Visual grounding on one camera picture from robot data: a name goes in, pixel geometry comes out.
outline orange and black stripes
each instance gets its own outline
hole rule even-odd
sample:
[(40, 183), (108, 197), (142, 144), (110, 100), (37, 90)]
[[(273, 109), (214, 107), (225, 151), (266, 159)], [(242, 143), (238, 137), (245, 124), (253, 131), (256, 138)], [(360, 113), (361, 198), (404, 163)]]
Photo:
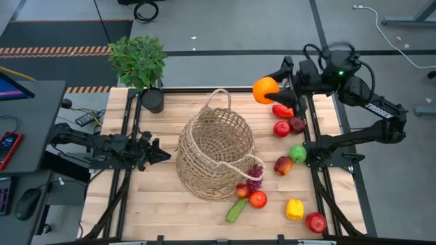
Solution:
[(109, 56), (108, 46), (0, 48), (0, 59)]
[[(100, 21), (100, 19), (89, 19), (89, 20), (13, 20), (11, 23), (21, 23), (21, 22), (88, 22), (88, 21)], [(134, 21), (132, 19), (106, 19), (103, 21)]]
[(107, 93), (112, 86), (80, 86), (69, 87), (65, 93)]

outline potted plant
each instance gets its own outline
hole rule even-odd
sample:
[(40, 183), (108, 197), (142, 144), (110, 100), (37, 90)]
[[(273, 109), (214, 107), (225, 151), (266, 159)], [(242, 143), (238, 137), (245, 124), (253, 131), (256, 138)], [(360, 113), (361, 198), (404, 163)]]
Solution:
[(109, 61), (116, 78), (126, 86), (132, 86), (140, 93), (141, 104), (152, 113), (164, 109), (162, 92), (162, 71), (167, 55), (157, 37), (122, 37), (116, 44), (109, 44), (112, 55)]

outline wooden tabletop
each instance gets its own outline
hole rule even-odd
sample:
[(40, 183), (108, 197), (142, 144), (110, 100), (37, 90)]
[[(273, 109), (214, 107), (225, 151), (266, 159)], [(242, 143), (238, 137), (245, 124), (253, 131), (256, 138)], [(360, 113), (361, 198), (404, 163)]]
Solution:
[[(290, 221), (285, 217), (285, 206), (290, 198), (301, 199), (305, 214), (317, 212), (315, 191), (310, 169), (305, 164), (294, 164), (286, 176), (278, 176), (273, 170), (275, 161), (287, 155), (290, 147), (301, 145), (304, 135), (278, 138), (273, 135), (273, 126), (279, 121), (271, 112), (271, 105), (260, 105), (251, 93), (231, 93), (232, 109), (238, 112), (251, 127), (255, 137), (256, 156), (261, 158), (265, 170), (262, 190), (268, 197), (265, 208), (260, 210), (246, 205), (235, 223), (225, 221), (234, 200), (209, 202), (194, 197), (181, 184), (176, 172), (176, 147), (178, 137), (189, 119), (204, 105), (210, 93), (165, 94), (165, 109), (152, 114), (142, 109), (139, 127), (150, 131), (160, 139), (161, 148), (172, 155), (169, 161), (147, 166), (144, 172), (132, 172), (127, 201), (123, 240), (156, 240), (164, 235), (165, 240), (263, 240), (277, 239), (283, 234), (286, 239), (321, 238), (311, 233), (304, 220)], [(110, 91), (102, 134), (120, 133), (123, 123), (126, 88)], [(321, 133), (341, 133), (331, 97), (314, 96)], [(217, 95), (210, 107), (226, 107), (226, 97)], [(129, 129), (131, 131), (135, 102), (132, 103)], [(82, 214), (84, 234), (87, 234), (107, 207), (112, 181), (112, 170), (104, 171), (89, 186)], [(353, 223), (365, 233), (364, 221), (352, 175), (339, 167), (330, 168), (330, 177), (337, 205)], [(334, 234), (331, 215), (325, 204), (330, 234)], [(112, 219), (111, 234), (114, 235), (118, 209)]]

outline yellow bell pepper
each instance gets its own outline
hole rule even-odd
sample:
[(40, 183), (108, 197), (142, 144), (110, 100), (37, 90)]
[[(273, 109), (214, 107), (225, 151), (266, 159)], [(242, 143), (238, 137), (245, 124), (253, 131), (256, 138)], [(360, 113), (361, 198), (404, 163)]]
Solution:
[(299, 221), (305, 215), (305, 208), (302, 204), (301, 200), (298, 199), (290, 199), (286, 206), (286, 218)]

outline computer mouse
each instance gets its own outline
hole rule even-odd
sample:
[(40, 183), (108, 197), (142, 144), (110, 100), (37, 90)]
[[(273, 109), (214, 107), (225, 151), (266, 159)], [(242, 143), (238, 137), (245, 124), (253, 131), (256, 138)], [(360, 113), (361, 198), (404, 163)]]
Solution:
[(15, 217), (20, 221), (25, 221), (32, 217), (36, 209), (41, 191), (38, 188), (31, 188), (25, 191), (15, 207)]

